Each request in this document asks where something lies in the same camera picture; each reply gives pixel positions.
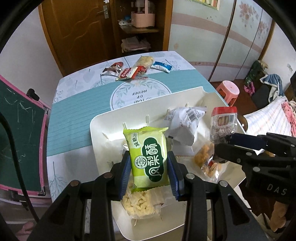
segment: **green chalkboard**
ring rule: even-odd
[[[8,86],[0,78],[0,112],[12,130],[26,189],[41,191],[39,146],[45,110]],[[0,187],[20,189],[7,134],[0,124]]]

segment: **dark green label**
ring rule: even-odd
[[[147,158],[145,173],[152,182],[159,182],[163,175],[163,157],[157,141],[149,137],[144,141],[142,154]]]

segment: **pink storage box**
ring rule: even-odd
[[[148,13],[148,0],[145,0],[145,13],[132,12],[131,24],[136,28],[146,28],[149,26],[155,26],[155,14]]]

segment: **blue and white tablecloth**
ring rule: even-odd
[[[98,169],[91,145],[90,121],[98,114],[129,104],[198,86],[215,92],[212,85],[175,51],[154,52],[156,61],[173,66],[167,74],[149,69],[148,78],[131,82],[102,76],[104,68],[122,61],[132,67],[141,55],[99,63],[79,70],[59,81],[49,120],[47,137],[47,173],[54,201],[72,180],[82,183],[95,180]],[[89,208],[86,228],[89,231]]]

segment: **wooden door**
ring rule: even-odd
[[[47,42],[63,75],[116,57],[110,3],[105,1],[44,0],[39,7]]]

